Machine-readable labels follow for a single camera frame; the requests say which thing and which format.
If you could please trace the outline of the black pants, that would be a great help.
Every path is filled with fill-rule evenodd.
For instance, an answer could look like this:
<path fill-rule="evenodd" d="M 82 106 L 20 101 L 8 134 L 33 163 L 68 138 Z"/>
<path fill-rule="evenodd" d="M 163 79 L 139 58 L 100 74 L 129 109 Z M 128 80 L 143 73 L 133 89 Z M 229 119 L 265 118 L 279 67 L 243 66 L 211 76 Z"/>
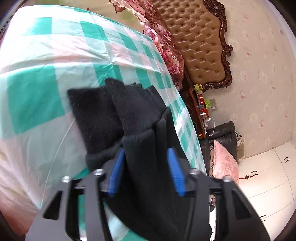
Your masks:
<path fill-rule="evenodd" d="M 86 147 L 90 171 L 108 178 L 123 153 L 119 188 L 105 202 L 115 216 L 145 240 L 184 240 L 195 235 L 195 182 L 176 134 L 171 110 L 155 87 L 107 78 L 98 88 L 67 91 Z"/>

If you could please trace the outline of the white wardrobe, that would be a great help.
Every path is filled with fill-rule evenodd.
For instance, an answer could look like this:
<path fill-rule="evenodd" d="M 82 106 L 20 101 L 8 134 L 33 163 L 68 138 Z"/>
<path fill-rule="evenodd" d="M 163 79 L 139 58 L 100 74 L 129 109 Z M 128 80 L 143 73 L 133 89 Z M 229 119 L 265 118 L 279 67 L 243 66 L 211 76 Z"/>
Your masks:
<path fill-rule="evenodd" d="M 275 240 L 295 211 L 295 147 L 287 142 L 240 159 L 239 173 L 240 189 Z"/>

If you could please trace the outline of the pink floral pillow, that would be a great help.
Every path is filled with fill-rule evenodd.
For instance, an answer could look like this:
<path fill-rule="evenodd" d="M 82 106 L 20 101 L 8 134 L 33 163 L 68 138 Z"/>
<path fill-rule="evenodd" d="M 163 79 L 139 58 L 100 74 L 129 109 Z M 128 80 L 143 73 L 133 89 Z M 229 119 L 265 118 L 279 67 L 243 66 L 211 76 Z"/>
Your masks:
<path fill-rule="evenodd" d="M 222 179 L 224 176 L 230 176 L 236 184 L 239 183 L 238 163 L 226 148 L 216 140 L 214 140 L 212 175 L 218 179 Z"/>

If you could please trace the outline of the black leather chair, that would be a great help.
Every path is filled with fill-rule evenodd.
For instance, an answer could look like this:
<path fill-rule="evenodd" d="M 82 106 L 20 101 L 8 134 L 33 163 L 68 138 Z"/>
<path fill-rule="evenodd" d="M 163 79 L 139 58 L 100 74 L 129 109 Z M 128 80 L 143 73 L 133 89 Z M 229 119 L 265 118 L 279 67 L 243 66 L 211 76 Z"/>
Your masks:
<path fill-rule="evenodd" d="M 199 141 L 207 174 L 210 171 L 210 146 L 213 145 L 214 140 L 219 142 L 237 161 L 237 138 L 234 122 L 229 121 L 216 126 L 211 137 L 207 136 Z"/>

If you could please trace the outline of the items on nightstand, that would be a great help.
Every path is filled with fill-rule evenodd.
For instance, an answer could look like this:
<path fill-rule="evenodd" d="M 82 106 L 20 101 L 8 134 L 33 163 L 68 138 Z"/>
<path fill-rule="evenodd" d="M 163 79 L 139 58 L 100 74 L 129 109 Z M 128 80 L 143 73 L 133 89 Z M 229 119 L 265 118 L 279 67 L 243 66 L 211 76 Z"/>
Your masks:
<path fill-rule="evenodd" d="M 199 114 L 202 120 L 204 121 L 210 121 L 209 113 L 207 110 L 207 105 L 205 102 L 205 99 L 203 97 L 203 87 L 201 84 L 195 84 L 194 85 L 194 90 L 197 95 L 197 103 L 198 103 L 198 109 L 199 109 Z"/>

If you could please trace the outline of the dark wooden nightstand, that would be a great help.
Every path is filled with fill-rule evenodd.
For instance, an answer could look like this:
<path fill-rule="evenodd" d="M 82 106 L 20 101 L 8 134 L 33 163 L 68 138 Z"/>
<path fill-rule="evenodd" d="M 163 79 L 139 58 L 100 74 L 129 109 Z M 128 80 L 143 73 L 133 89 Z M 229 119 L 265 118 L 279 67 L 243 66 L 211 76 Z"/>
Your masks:
<path fill-rule="evenodd" d="M 194 91 L 191 87 L 187 88 L 183 86 L 180 91 L 180 95 L 188 109 L 191 120 L 193 122 L 194 129 L 199 139 L 204 139 L 206 137 L 205 130 L 202 124 L 202 120 L 199 114 L 198 105 L 196 97 L 194 96 Z"/>

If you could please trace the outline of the teal checkered cloth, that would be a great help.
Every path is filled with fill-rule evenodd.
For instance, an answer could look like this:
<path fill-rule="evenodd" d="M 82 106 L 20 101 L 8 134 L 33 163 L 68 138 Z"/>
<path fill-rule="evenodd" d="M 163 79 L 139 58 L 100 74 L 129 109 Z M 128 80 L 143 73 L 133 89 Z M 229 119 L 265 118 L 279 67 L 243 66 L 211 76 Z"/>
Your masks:
<path fill-rule="evenodd" d="M 189 112 L 151 38 L 83 9 L 25 6 L 1 44 L 1 212 L 17 236 L 62 177 L 86 170 L 67 90 L 107 77 L 153 85 L 190 165 L 205 170 Z"/>

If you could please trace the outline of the tufted tan headboard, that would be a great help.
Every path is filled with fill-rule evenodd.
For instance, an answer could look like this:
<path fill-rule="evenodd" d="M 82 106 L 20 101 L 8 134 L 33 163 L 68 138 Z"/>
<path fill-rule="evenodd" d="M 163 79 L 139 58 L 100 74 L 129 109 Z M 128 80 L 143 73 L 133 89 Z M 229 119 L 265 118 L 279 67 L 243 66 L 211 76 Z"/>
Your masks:
<path fill-rule="evenodd" d="M 225 41 L 227 20 L 219 1 L 152 1 L 176 40 L 185 63 L 185 76 L 204 91 L 232 83 L 230 63 L 233 47 Z"/>

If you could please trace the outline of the floral quilt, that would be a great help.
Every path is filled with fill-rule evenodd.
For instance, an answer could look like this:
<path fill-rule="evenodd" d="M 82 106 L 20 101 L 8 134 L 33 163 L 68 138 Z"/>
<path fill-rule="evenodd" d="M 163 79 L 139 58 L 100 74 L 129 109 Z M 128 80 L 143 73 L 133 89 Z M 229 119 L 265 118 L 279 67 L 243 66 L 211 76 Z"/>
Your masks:
<path fill-rule="evenodd" d="M 185 63 L 177 42 L 151 1 L 110 1 L 116 12 L 130 11 L 144 25 L 143 33 L 149 36 L 158 49 L 178 91 L 182 90 Z"/>

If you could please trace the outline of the wall socket plate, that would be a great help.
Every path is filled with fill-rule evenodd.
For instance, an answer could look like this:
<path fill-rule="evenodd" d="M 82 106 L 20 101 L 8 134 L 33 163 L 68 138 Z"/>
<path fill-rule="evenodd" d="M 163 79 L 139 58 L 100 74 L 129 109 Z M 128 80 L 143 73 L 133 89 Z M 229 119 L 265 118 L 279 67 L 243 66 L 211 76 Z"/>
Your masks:
<path fill-rule="evenodd" d="M 217 107 L 216 99 L 212 98 L 209 101 L 210 101 L 211 111 L 217 111 L 218 107 Z"/>

